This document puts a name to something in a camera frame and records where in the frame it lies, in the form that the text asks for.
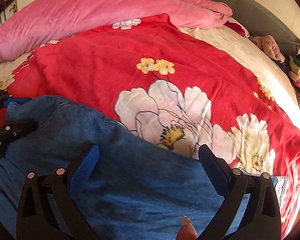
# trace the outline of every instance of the red blanket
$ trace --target red blanket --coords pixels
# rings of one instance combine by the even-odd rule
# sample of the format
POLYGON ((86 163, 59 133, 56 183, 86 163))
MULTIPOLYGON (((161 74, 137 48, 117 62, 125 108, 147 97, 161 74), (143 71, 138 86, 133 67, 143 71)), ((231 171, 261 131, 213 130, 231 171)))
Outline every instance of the red blanket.
POLYGON ((250 70, 181 33, 167 14, 51 41, 13 74, 14 97, 61 95, 168 150, 197 158, 207 144, 232 167, 290 177, 287 232, 300 188, 300 131, 250 70))

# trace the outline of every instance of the beige bed sheet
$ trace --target beige bed sheet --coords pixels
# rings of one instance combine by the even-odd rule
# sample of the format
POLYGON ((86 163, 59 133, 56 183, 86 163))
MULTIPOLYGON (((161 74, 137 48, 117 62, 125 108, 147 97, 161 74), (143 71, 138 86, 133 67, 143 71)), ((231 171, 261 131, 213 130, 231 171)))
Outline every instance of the beige bed sheet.
POLYGON ((288 77, 253 42, 226 26, 210 29, 179 28, 179 30, 225 51, 252 71, 271 92, 278 106, 285 111, 292 123, 300 129, 300 110, 288 77))

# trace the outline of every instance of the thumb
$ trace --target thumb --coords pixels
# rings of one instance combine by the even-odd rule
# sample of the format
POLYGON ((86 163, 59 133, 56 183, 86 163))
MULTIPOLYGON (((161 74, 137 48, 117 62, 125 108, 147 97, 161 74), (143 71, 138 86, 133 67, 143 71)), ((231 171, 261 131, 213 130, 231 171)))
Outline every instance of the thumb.
POLYGON ((197 232, 187 217, 182 218, 184 224, 178 231, 176 240, 196 240, 198 238, 197 232))

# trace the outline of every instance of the screw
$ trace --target screw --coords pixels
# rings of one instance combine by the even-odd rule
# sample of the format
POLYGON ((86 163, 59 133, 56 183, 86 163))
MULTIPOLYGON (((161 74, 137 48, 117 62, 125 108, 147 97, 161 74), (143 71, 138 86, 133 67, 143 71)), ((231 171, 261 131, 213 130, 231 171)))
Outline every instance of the screw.
POLYGON ((268 173, 266 173, 266 172, 263 173, 262 176, 263 176, 265 179, 269 179, 269 178, 270 178, 270 175, 269 175, 268 173))
POLYGON ((28 179, 32 179, 34 177, 34 173, 33 172, 30 172, 29 174, 28 174, 28 179))
POLYGON ((64 168, 60 168, 60 169, 57 170, 57 174, 58 175, 62 175, 64 173, 65 173, 65 169, 64 168))
POLYGON ((240 175, 241 174, 241 171, 238 168, 234 168, 232 171, 235 175, 240 175))

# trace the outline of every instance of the bed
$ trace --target bed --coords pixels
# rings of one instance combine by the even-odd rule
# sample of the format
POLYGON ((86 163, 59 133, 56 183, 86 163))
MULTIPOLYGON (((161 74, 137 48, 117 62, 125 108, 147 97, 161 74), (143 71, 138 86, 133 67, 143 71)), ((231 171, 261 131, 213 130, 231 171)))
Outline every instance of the bed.
MULTIPOLYGON (((69 17, 53 6, 56 1, 36 0, 0 27, 0 89, 14 97, 64 96, 170 152, 197 159, 198 147, 207 144, 232 167, 255 175, 268 172, 277 181, 285 237, 300 207, 300 110, 279 67, 245 35, 223 25, 232 14, 228 6, 151 0, 140 11, 142 0, 110 0, 111 8, 96 17, 97 6, 80 10, 92 0, 77 0, 69 17), (35 12, 42 3, 45 13, 35 12), (11 33, 16 23, 28 25, 11 33), (52 28, 42 32, 48 25, 52 28), (3 33, 19 46, 8 44, 3 33)), ((267 30, 264 35, 274 36, 282 52, 297 54, 300 40, 253 0, 243 4, 266 15, 267 26, 249 26, 255 15, 248 13, 244 24, 240 3, 215 1, 231 5, 248 31, 267 30)), ((0 124, 4 119, 1 111, 0 124)), ((4 181, 2 188, 10 191, 4 181)), ((5 201, 16 203, 18 194, 12 192, 5 201)), ((14 235, 11 220, 0 218, 14 235)))

